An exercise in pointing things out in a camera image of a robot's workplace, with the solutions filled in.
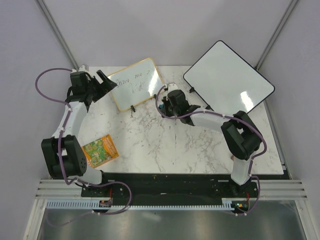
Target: white wall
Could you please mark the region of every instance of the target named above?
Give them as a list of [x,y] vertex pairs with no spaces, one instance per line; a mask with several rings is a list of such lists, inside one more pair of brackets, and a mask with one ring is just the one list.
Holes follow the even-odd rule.
[[[48,176],[41,140],[57,128],[64,107],[35,90],[37,75],[71,65],[34,0],[0,4],[0,239],[22,239],[39,179]],[[40,88],[64,99],[68,72],[41,79]]]
[[223,40],[255,65],[290,0],[45,0],[89,66],[192,65]]
[[320,1],[303,0],[261,69],[286,163],[304,183],[320,226]]

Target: orange book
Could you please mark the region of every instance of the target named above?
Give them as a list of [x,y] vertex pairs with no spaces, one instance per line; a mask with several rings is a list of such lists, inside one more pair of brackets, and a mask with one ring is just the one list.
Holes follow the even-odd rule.
[[118,151],[109,134],[82,146],[82,150],[87,163],[92,168],[99,167],[119,157]]

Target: black border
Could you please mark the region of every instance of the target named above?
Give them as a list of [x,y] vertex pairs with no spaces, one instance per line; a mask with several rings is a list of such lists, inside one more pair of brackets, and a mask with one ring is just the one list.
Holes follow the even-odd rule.
[[[229,49],[231,49],[235,54],[237,54],[246,64],[248,64],[253,70],[255,70],[255,71],[256,71],[261,77],[263,77],[268,83],[270,83],[271,86],[273,86],[273,91],[272,91],[268,96],[266,96],[261,102],[259,102],[257,105],[255,105],[250,111],[247,112],[247,113],[250,113],[253,109],[256,108],[256,106],[258,106],[259,104],[261,104],[264,100],[267,99],[267,97],[269,97],[271,94],[273,94],[273,93],[275,92],[275,90],[276,90],[276,87],[275,87],[268,79],[266,79],[260,72],[258,72],[253,66],[251,66],[246,60],[244,60],[238,53],[236,53],[236,52],[235,52],[228,44],[226,44],[224,41],[222,41],[222,40],[216,41],[215,44],[213,44],[213,45],[183,74],[183,79],[186,81],[186,83],[187,83],[190,87],[193,87],[193,86],[185,79],[185,74],[186,74],[194,65],[196,65],[196,63],[197,63],[200,59],[202,59],[202,57],[203,57],[204,55],[206,55],[206,53],[209,52],[210,49],[212,49],[213,46],[216,45],[218,42],[224,43]],[[197,92],[196,89],[194,90],[194,92],[196,92],[196,94],[198,94],[198,96],[205,102],[205,104],[206,104],[207,106],[210,106],[210,105],[200,96],[200,94]]]

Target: black clip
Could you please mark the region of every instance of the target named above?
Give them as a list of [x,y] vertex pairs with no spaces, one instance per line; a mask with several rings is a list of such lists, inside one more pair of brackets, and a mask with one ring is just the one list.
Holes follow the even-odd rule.
[[191,88],[190,88],[190,90],[189,90],[189,93],[193,93],[193,92],[195,92],[196,90],[195,90],[195,88],[192,86]]

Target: table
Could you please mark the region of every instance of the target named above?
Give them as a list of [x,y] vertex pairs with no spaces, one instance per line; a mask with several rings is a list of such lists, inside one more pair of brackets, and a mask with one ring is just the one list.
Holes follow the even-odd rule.
[[[110,75],[124,67],[90,67],[95,73],[101,69]],[[165,83],[174,82],[184,91],[190,104],[205,107],[183,74],[189,66],[159,66]],[[120,112],[107,94],[90,106],[84,118],[78,141],[88,144],[110,134],[119,157],[97,169],[115,173],[176,173],[176,174],[229,174],[233,161],[222,133],[198,126],[189,126],[180,120],[164,119],[156,110],[152,98],[131,110]],[[282,164],[263,103],[249,116],[266,140],[267,152],[254,160],[252,174],[283,174]]]

